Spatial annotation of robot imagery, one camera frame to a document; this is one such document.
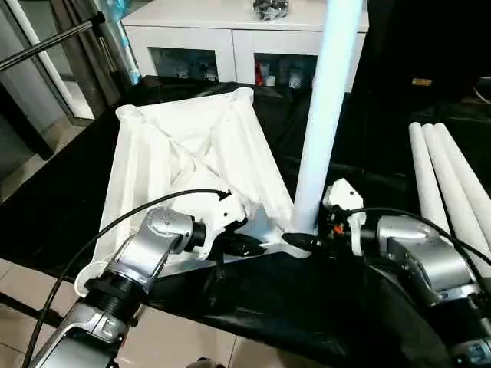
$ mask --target table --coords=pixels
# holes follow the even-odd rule
[[[118,106],[219,94],[238,86],[146,77]],[[256,114],[293,195],[310,91],[254,90]],[[355,95],[345,98],[328,182],[345,177],[366,205],[417,212],[407,134],[415,119],[444,120],[489,189],[488,108],[433,103],[411,110],[387,101],[368,106]],[[113,108],[0,206],[2,258],[56,277],[97,232],[118,128]],[[92,251],[77,262],[69,281]],[[212,268],[165,278],[149,304],[332,366],[446,366],[443,344],[405,295],[362,262],[275,254],[225,265],[224,273],[221,280]]]

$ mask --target white pole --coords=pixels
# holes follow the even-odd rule
[[[491,245],[491,199],[489,199],[488,193],[484,190],[447,128],[442,123],[435,125],[435,128],[445,146],[452,167],[459,178],[460,185],[473,208],[481,230],[486,236],[489,247]]]
[[[427,124],[423,126],[423,131],[431,162],[437,174],[438,183],[442,189],[443,199],[457,238],[481,251],[486,257],[491,257],[486,238],[484,238],[473,209],[467,200],[466,193],[463,191],[457,175],[445,154],[443,143],[438,139],[435,127]],[[473,254],[470,254],[470,257],[483,277],[491,277],[490,266]]]
[[[316,233],[318,207],[360,24],[363,0],[329,0],[293,208],[293,231]]]
[[[437,178],[431,166],[430,154],[419,123],[409,125],[411,150],[413,151],[414,173],[417,194],[420,199],[421,215],[448,232],[449,226],[443,207]]]

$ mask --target door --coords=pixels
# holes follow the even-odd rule
[[[58,33],[49,0],[5,0],[5,3],[30,45]],[[93,119],[61,44],[41,52],[38,57],[69,113],[78,118]]]
[[[229,29],[129,25],[124,29],[142,77],[236,80]]]
[[[311,87],[322,32],[242,31],[232,33],[239,83]],[[353,87],[365,33],[358,33],[346,92]]]

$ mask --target wall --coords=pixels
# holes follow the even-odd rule
[[[23,49],[20,39],[0,9],[0,60]],[[32,61],[23,61],[3,71],[0,81],[38,131],[46,130],[65,115]]]

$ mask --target white fabric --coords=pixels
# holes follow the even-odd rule
[[[239,88],[229,94],[119,107],[116,115],[121,122],[120,132],[101,228],[138,205],[168,193],[230,189],[240,195],[249,220],[241,232],[264,243],[282,243],[281,234],[290,227],[293,203],[252,109],[252,100],[252,89]],[[195,194],[162,205],[201,219],[217,202],[216,195]],[[145,213],[129,218],[101,238],[93,262],[110,258],[139,228]],[[295,248],[287,245],[273,248],[287,248],[295,255]],[[207,266],[206,262],[198,264],[196,254],[171,255],[164,274]]]

